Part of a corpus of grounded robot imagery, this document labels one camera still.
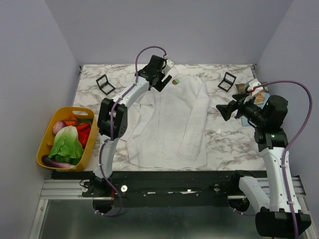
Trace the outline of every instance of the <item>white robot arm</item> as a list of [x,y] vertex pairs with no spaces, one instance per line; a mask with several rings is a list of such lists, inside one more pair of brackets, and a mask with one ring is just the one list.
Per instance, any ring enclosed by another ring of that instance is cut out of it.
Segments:
[[[114,153],[120,137],[127,129],[127,110],[132,104],[151,87],[162,91],[170,81],[171,76],[165,76],[174,66],[174,63],[167,59],[153,55],[149,64],[138,71],[137,81],[127,86],[120,94],[113,99],[105,98],[101,103],[98,127],[100,132],[100,150],[102,150],[102,168],[106,178],[112,175],[112,164]],[[93,171],[96,177],[103,179],[100,166]]]
[[263,237],[298,238],[311,224],[298,203],[289,169],[288,140],[281,128],[288,112],[288,101],[270,96],[261,109],[254,104],[255,95],[262,89],[257,79],[250,82],[246,93],[233,95],[235,101],[217,105],[223,118],[230,119],[237,110],[236,119],[246,117],[255,128],[255,142],[264,159],[270,198],[250,176],[239,179],[239,189],[247,196],[256,212],[256,228]]

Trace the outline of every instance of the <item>gray wall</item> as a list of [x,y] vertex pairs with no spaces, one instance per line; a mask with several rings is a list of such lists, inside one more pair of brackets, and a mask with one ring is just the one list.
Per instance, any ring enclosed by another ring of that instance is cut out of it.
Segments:
[[80,63],[133,63],[141,49],[160,45],[179,64],[249,64],[257,63],[292,0],[46,2]]
[[[314,222],[319,229],[319,1],[294,0],[287,15],[257,64],[257,77],[265,81],[295,80],[306,84],[314,101],[312,116],[290,150],[291,170],[300,175]],[[284,129],[291,139],[303,123],[308,98],[302,88],[290,84],[271,87],[289,101]]]
[[37,149],[78,66],[44,0],[2,0],[0,32],[0,237],[25,239],[47,173]]

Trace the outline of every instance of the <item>marble table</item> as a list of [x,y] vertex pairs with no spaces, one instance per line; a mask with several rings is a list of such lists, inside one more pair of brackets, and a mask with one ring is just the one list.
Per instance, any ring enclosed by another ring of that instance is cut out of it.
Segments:
[[[175,69],[180,74],[189,74],[203,79],[211,99],[205,128],[207,165],[194,170],[265,170],[264,162],[258,154],[257,144],[254,141],[253,128],[243,127],[241,120],[233,117],[225,122],[215,107],[217,104],[227,104],[232,100],[231,96],[237,93],[235,85],[228,93],[217,87],[225,72],[235,75],[236,83],[246,83],[254,78],[250,65],[176,65]],[[134,80],[134,73],[133,64],[84,65],[74,106],[89,108],[98,117],[100,103],[106,96],[98,88],[96,79],[107,74],[109,82],[116,87],[116,90],[108,95],[108,98],[112,98]],[[85,171],[92,171],[98,163],[99,138],[98,136],[90,163]],[[113,170],[149,171],[150,169],[131,164],[126,143],[120,140],[114,157]]]

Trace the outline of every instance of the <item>box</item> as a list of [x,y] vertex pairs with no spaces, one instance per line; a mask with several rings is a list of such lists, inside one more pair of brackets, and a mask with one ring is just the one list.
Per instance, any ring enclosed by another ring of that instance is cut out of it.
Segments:
[[[53,134],[52,130],[56,122],[60,120],[64,120],[70,116],[77,116],[80,119],[93,119],[92,122],[92,127],[90,131],[90,135],[88,138],[88,142],[86,143],[86,146],[84,148],[84,152],[82,155],[82,158],[80,162],[75,165],[72,168],[53,168],[46,166],[42,163],[42,156],[47,155],[50,153],[51,148],[50,146],[47,145],[49,141],[53,142],[55,135]],[[41,142],[38,154],[36,155],[36,161],[39,165],[45,168],[51,168],[51,169],[56,169],[56,170],[65,170],[65,171],[76,171],[80,172],[83,171],[89,161],[90,161],[90,156],[94,147],[95,139],[98,133],[98,126],[97,126],[97,121],[95,118],[95,115],[92,110],[87,109],[87,108],[82,108],[82,107],[63,107],[58,109],[57,112],[53,115],[48,128],[46,129],[46,132],[44,134],[43,140]]]

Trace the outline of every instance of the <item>lettuce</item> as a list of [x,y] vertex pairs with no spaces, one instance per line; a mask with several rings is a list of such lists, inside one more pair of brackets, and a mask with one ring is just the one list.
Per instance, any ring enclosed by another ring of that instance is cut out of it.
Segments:
[[80,162],[83,152],[76,127],[67,126],[56,134],[49,158],[76,165]]

